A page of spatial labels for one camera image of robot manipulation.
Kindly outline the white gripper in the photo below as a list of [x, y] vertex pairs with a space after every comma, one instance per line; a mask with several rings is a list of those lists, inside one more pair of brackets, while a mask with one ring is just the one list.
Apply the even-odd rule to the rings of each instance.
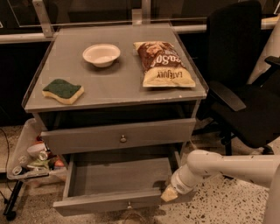
[[195, 174], [187, 164], [179, 167], [171, 176], [171, 184], [168, 185], [161, 195], [161, 199], [165, 202], [175, 200], [178, 193], [187, 194], [200, 183], [203, 178]]

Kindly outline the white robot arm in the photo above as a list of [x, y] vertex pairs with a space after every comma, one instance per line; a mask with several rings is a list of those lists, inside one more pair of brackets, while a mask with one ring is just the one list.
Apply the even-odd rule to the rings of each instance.
[[279, 155], [222, 156], [206, 150], [193, 150], [171, 175], [161, 199], [165, 202], [176, 200], [218, 174], [268, 187], [262, 224], [280, 224]]

